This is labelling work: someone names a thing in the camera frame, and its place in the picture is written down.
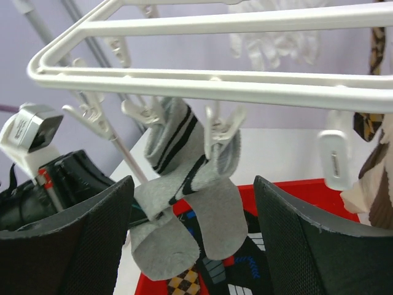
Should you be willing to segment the grey striped sock back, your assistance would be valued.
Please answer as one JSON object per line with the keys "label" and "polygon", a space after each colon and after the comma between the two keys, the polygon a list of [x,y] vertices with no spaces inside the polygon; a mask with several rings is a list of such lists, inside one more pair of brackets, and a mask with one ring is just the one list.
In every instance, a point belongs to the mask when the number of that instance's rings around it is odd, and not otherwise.
{"label": "grey striped sock back", "polygon": [[215,144],[210,159],[204,156],[201,125],[187,136],[180,165],[165,176],[166,202],[186,199],[197,216],[207,257],[223,260],[240,248],[247,235],[239,190],[230,180],[239,162],[240,134],[227,147]]}

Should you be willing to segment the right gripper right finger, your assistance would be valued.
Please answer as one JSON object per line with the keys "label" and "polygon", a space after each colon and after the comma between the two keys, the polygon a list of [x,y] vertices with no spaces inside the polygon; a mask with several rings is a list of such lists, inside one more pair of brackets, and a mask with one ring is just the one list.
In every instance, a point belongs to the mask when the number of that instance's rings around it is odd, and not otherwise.
{"label": "right gripper right finger", "polygon": [[254,180],[275,294],[392,294],[392,231],[339,217]]}

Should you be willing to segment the grey striped sock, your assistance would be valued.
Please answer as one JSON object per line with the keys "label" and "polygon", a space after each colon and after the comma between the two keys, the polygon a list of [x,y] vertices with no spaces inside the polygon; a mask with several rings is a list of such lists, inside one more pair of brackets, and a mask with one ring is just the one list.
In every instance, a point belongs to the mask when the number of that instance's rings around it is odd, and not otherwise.
{"label": "grey striped sock", "polygon": [[186,178],[203,155],[203,145],[191,139],[203,134],[202,126],[184,100],[166,97],[160,104],[166,123],[151,126],[144,150],[159,177],[135,189],[134,199],[147,221],[129,224],[132,257],[153,281],[179,275],[193,266],[200,254],[197,242],[172,206],[184,197]]}
{"label": "grey striped sock", "polygon": [[207,257],[223,260],[240,248],[247,235],[239,190],[230,180],[239,162],[240,134],[227,147],[215,144],[210,159],[204,156],[201,125],[187,136],[180,165],[165,176],[166,202],[186,199],[197,216]]}

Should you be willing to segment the black blue sock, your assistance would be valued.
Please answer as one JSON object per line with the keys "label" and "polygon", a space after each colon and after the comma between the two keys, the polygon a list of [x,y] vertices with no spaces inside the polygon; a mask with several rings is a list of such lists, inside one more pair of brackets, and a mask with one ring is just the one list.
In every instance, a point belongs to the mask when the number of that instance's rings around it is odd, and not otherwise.
{"label": "black blue sock", "polygon": [[188,211],[180,215],[183,225],[200,247],[200,257],[196,261],[200,294],[274,293],[258,219],[247,211],[244,214],[248,224],[248,236],[234,255],[218,261],[207,258],[194,212]]}

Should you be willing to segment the beige brown striped sock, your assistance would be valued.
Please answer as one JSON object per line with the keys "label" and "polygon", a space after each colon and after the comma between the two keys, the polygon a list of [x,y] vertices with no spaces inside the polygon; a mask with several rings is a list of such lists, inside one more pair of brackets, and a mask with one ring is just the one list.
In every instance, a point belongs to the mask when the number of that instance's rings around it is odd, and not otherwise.
{"label": "beige brown striped sock", "polygon": [[340,197],[348,212],[366,213],[371,226],[392,229],[392,133],[382,132],[359,180]]}

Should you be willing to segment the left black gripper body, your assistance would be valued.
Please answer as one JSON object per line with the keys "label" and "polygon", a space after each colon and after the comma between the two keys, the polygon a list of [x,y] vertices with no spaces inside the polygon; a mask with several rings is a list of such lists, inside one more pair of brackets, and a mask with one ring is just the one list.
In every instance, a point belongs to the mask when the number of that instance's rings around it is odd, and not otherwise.
{"label": "left black gripper body", "polygon": [[27,224],[72,207],[112,186],[81,149],[62,155],[40,167],[37,178],[17,183],[15,164],[9,171],[9,187],[1,192],[1,230],[17,230]]}

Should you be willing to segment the white clip sock hanger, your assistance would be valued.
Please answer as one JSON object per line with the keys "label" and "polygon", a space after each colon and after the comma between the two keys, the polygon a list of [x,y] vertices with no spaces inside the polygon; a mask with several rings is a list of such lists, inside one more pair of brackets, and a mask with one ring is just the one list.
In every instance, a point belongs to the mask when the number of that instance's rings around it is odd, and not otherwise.
{"label": "white clip sock hanger", "polygon": [[[86,37],[258,33],[337,30],[392,25],[392,3],[191,17],[112,20],[126,1],[103,1],[66,38],[42,57],[58,62]],[[392,77],[172,69],[76,67],[101,77],[97,92],[174,96],[243,103],[370,113],[392,111]]]}

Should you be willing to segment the grey striped sock front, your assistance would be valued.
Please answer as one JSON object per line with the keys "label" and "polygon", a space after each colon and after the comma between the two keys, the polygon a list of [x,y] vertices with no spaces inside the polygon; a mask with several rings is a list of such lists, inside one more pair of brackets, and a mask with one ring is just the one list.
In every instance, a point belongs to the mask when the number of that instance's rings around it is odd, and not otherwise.
{"label": "grey striped sock front", "polygon": [[203,134],[202,126],[184,100],[166,97],[160,104],[166,123],[151,126],[144,150],[159,177],[135,189],[134,199],[147,221],[129,224],[132,257],[153,281],[179,275],[193,266],[200,254],[197,242],[172,206],[184,197],[186,178],[203,155],[203,145],[191,139]]}

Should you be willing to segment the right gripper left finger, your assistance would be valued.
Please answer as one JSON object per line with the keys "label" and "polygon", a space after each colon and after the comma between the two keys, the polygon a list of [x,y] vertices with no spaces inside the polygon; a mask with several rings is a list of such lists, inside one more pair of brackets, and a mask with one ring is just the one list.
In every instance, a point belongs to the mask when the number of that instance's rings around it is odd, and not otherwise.
{"label": "right gripper left finger", "polygon": [[1,294],[113,294],[134,181],[18,231],[1,232]]}

